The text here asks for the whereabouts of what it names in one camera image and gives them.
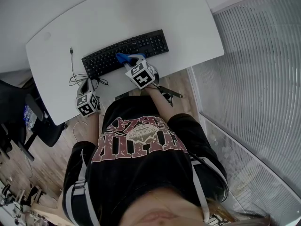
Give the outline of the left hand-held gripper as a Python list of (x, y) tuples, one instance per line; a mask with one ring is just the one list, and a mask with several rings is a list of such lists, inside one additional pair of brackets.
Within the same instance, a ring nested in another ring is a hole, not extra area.
[(95, 89), (90, 78), (82, 81), (78, 90), (76, 98), (76, 108), (83, 117), (96, 112), (99, 100), (96, 98)]

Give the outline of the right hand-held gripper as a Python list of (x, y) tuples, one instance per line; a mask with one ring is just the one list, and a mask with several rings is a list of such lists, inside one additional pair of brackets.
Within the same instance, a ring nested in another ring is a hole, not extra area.
[(132, 54), (129, 55), (128, 58), (129, 62), (125, 61), (123, 63), (127, 70), (125, 75), (137, 86), (137, 88), (143, 89), (152, 83), (158, 85), (158, 71), (145, 60), (144, 54)]

